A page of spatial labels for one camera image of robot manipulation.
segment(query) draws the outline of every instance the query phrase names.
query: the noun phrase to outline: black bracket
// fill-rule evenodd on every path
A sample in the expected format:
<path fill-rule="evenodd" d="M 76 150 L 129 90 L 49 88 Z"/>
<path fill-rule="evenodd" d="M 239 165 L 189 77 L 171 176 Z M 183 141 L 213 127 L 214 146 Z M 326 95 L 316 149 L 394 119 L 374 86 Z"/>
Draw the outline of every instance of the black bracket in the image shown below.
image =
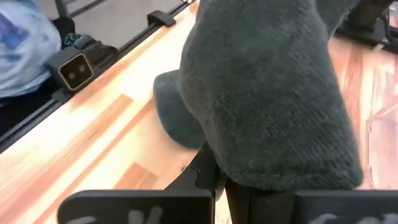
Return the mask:
<path fill-rule="evenodd" d="M 147 15 L 148 25 L 156 24 L 160 26 L 171 27 L 175 24 L 175 20 L 169 14 L 166 14 L 160 10 L 153 11 Z"/>

